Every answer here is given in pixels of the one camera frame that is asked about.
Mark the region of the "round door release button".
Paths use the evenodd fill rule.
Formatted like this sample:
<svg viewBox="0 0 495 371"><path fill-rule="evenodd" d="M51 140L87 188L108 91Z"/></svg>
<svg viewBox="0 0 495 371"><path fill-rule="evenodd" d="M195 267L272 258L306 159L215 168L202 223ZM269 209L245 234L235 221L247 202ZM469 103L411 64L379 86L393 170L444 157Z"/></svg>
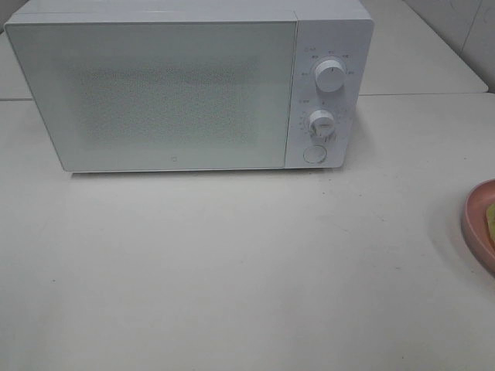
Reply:
<svg viewBox="0 0 495 371"><path fill-rule="evenodd" d="M304 160L309 164L319 164L326 159L327 151L321 145L313 145L303 152Z"/></svg>

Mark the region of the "white microwave door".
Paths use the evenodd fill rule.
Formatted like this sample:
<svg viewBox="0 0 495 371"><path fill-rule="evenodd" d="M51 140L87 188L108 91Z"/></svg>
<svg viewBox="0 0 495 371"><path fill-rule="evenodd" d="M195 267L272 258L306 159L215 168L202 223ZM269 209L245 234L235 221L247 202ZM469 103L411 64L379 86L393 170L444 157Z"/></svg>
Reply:
<svg viewBox="0 0 495 371"><path fill-rule="evenodd" d="M10 25L63 169L281 168L294 22Z"/></svg>

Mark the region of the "pink round plate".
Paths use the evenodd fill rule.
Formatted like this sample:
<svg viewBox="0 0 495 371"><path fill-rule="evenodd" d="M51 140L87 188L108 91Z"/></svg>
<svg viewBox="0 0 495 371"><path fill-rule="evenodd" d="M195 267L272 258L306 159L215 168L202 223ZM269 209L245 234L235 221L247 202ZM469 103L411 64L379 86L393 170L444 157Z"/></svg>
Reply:
<svg viewBox="0 0 495 371"><path fill-rule="evenodd" d="M461 218L466 245L473 256L494 276L494 244L486 226L486 208L494 203L494 180L477 185L467 196Z"/></svg>

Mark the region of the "white bread sandwich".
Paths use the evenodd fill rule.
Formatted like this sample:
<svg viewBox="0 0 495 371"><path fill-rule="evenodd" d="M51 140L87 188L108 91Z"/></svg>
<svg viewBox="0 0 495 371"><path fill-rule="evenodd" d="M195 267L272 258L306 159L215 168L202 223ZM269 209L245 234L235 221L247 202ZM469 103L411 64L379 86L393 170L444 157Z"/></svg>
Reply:
<svg viewBox="0 0 495 371"><path fill-rule="evenodd" d="M495 204L492 203L486 208L486 226L488 229L488 234L490 236L490 241L495 244Z"/></svg>

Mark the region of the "white lower timer knob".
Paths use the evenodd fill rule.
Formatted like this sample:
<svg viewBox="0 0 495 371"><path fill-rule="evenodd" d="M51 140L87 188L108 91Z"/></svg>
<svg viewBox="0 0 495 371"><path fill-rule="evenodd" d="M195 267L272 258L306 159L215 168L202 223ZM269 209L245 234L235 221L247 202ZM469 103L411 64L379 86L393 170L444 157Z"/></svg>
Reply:
<svg viewBox="0 0 495 371"><path fill-rule="evenodd" d="M308 117L308 127L312 135L326 138L335 131L335 118L326 110L313 111Z"/></svg>

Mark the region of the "white microwave oven body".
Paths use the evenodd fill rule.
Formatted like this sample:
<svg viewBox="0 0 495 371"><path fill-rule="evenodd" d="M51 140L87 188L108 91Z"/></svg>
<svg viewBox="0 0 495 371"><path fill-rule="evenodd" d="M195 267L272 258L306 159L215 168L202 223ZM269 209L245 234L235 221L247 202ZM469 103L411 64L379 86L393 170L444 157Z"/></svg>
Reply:
<svg viewBox="0 0 495 371"><path fill-rule="evenodd" d="M13 13L4 29L9 39L10 25L240 22L295 23L285 164L281 168L131 172L340 167L374 31L374 22L359 1L29 1ZM323 93L315 84L313 69L329 57L344 63L346 79L339 90ZM335 118L335 131L329 137L316 137L309 130L308 117L317 110L329 111ZM327 151L319 164L303 158L305 149L313 145Z"/></svg>

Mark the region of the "white upper power knob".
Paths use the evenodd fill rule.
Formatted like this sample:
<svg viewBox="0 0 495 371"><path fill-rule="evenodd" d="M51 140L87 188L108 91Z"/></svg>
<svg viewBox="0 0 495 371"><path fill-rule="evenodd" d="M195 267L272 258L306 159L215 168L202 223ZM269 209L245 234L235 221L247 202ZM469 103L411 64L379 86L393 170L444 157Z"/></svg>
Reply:
<svg viewBox="0 0 495 371"><path fill-rule="evenodd" d="M332 93L344 85L347 69L340 59L329 57L315 65L313 75L320 91Z"/></svg>

